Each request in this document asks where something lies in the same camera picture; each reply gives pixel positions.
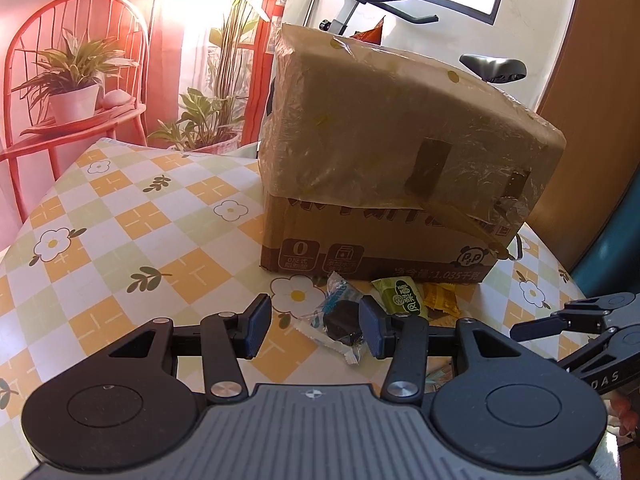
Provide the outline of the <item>person's right hand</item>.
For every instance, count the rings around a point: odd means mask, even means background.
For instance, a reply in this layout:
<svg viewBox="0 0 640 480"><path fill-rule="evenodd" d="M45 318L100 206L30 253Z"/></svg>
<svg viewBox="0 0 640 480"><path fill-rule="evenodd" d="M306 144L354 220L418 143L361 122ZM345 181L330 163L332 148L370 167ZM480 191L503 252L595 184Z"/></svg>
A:
<svg viewBox="0 0 640 480"><path fill-rule="evenodd" d="M629 396L618 391L611 391L602 400L608 412L609 434L616 437L617 445L631 444L639 434L639 412L631 404Z"/></svg>

